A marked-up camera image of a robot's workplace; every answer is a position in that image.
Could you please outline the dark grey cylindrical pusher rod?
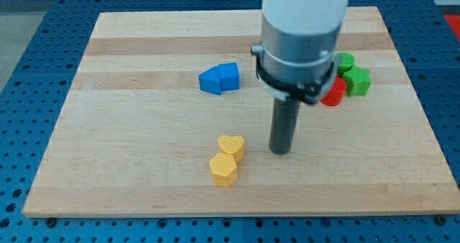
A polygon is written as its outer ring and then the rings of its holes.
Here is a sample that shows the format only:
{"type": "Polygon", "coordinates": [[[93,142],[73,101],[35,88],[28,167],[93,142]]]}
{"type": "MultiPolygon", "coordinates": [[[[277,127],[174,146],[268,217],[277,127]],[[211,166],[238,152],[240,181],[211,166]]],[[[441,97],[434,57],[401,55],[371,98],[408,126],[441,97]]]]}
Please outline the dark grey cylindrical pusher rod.
{"type": "Polygon", "coordinates": [[[270,131],[270,150],[277,155],[289,153],[298,120],[300,102],[292,99],[274,100],[270,131]]]}

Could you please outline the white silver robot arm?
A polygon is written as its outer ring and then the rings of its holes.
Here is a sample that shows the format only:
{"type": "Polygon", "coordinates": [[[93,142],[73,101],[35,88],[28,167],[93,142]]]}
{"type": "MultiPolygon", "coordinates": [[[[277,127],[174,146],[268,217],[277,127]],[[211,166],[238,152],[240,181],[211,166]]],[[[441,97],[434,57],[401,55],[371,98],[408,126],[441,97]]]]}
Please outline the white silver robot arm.
{"type": "Polygon", "coordinates": [[[289,153],[300,104],[317,104],[334,83],[334,58],[349,0],[262,0],[256,75],[274,97],[270,150],[289,153]]]}

